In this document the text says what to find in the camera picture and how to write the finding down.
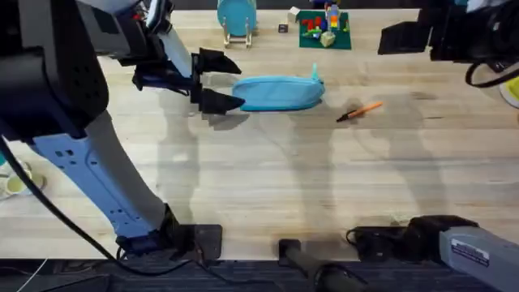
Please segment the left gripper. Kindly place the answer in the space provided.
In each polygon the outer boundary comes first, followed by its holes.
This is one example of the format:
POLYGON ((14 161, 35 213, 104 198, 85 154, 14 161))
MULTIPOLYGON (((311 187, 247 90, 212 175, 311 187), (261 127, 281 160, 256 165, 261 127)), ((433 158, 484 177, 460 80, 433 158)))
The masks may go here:
POLYGON ((163 44, 167 57, 165 71, 155 82, 159 88, 177 93, 185 91, 186 95, 190 96, 191 104, 198 105, 199 111, 203 114, 225 115, 228 111, 244 105, 245 100, 242 98, 209 88, 202 90, 200 73, 221 72, 236 75, 242 73, 238 65, 222 51, 200 48, 197 65, 197 57, 192 57, 173 28, 169 28, 166 32, 158 32, 157 36, 163 44))

